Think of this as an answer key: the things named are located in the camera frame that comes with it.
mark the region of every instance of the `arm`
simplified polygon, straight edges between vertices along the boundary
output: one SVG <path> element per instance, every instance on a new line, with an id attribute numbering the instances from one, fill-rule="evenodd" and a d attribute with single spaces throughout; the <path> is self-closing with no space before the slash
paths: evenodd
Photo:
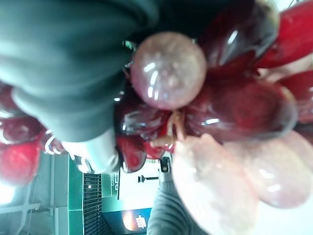
<path id="1" fill-rule="evenodd" d="M 122 41 L 157 23 L 156 2 L 0 2 L 1 80 L 15 87 L 23 111 L 97 173 L 118 167 L 113 99 L 131 56 Z"/>
<path id="2" fill-rule="evenodd" d="M 147 235 L 206 235 L 193 221 L 176 191 L 171 172 L 160 173 Z"/>

